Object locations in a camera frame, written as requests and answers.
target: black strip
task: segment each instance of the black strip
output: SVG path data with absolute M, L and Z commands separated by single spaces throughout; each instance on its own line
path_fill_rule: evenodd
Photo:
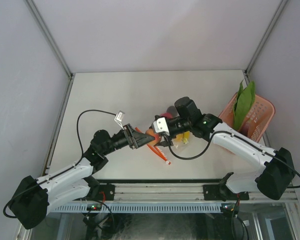
M 98 181 L 100 182 L 100 183 L 103 183 L 103 184 L 211 184 L 211 183 L 219 183 L 220 181 L 221 181 L 221 179 L 98 179 Z

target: white table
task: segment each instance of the white table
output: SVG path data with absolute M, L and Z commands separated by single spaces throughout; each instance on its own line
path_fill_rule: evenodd
M 79 158 L 75 127 L 78 115 L 84 110 L 99 109 L 114 113 L 122 110 L 126 112 L 124 124 L 130 123 L 145 131 L 154 120 L 154 115 L 164 113 L 168 106 L 184 96 L 193 99 L 202 113 L 219 115 L 243 79 L 241 70 L 78 73 L 64 114 L 50 173 Z M 79 130 L 84 150 L 88 148 L 93 134 L 101 129 L 107 130 L 110 135 L 120 130 L 111 115 L 90 112 L 81 117 Z M 192 136 L 180 155 L 196 155 L 205 146 L 204 140 Z M 213 144 L 195 160 L 180 160 L 170 154 L 167 157 L 171 165 L 166 165 L 147 146 L 135 150 L 125 147 L 107 155 L 109 163 L 94 177 L 103 180 L 219 179 L 228 172 L 253 170 L 239 157 Z

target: orange basket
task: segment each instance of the orange basket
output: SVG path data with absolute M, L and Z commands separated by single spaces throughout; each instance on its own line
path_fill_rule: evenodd
M 231 101 L 219 115 L 219 118 L 226 122 L 226 124 L 230 127 L 233 127 L 234 125 L 233 106 L 235 103 L 236 95 L 237 93 L 232 97 Z M 242 126 L 244 126 L 245 124 L 250 125 L 247 137 L 252 139 L 253 141 L 259 142 L 274 114 L 274 105 L 265 98 L 256 95 L 255 102 L 248 114 L 245 116 L 245 119 L 242 123 Z

